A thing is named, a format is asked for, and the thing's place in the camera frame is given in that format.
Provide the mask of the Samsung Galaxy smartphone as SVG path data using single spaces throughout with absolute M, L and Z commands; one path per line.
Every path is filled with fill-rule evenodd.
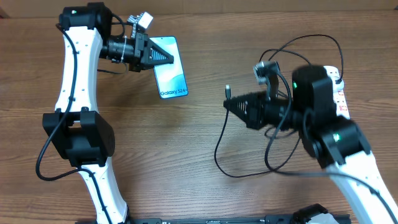
M 154 67 L 160 98 L 187 96 L 188 88 L 176 38 L 174 36 L 163 36 L 151 37 L 150 40 L 174 57 L 173 63 Z

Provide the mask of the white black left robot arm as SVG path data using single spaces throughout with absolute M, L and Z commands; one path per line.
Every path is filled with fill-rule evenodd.
M 124 21 L 103 2 L 66 7 L 59 16 L 57 29 L 65 43 L 62 87 L 42 126 L 47 144 L 53 144 L 85 182 L 96 223 L 132 222 L 113 169 L 114 130 L 98 110 L 98 62 L 103 58 L 121 63 L 131 72 L 173 63 L 174 56 L 146 34 L 152 20 L 143 12 Z

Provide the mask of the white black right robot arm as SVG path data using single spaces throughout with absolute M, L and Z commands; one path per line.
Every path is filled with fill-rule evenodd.
M 307 153 L 320 172 L 286 172 L 293 177 L 328 177 L 339 188 L 360 223 L 397 223 L 397 204 L 387 189 L 376 158 L 359 126 L 342 105 L 342 77 L 330 66 L 305 65 L 292 73 L 292 83 L 278 71 L 259 63 L 254 74 L 265 91 L 231 96 L 225 88 L 223 106 L 259 130 L 266 125 L 275 132 L 298 131 Z M 287 98 L 279 98 L 283 81 Z

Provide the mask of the white charger plug adapter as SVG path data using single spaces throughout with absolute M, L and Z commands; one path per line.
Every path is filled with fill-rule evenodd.
M 333 84 L 333 92 L 336 93 L 338 91 L 341 91 L 344 89 L 345 87 L 345 83 L 343 80 L 340 80 L 339 77 L 330 77 L 332 80 L 332 84 Z

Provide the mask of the white power strip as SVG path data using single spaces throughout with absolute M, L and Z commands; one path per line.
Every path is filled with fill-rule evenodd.
M 333 100 L 336 103 L 336 115 L 343 116 L 346 119 L 350 119 L 349 110 L 345 98 L 345 93 L 343 88 L 345 86 L 344 81 L 336 83 L 340 79 L 340 73 L 338 69 L 334 66 L 325 65 L 324 69 L 327 75 L 330 77 L 333 83 Z

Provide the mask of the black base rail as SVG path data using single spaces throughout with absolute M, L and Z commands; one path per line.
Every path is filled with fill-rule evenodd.
M 264 217 L 199 218 L 162 220 L 160 218 L 130 219 L 131 224 L 285 224 L 293 223 L 293 215 L 266 215 Z

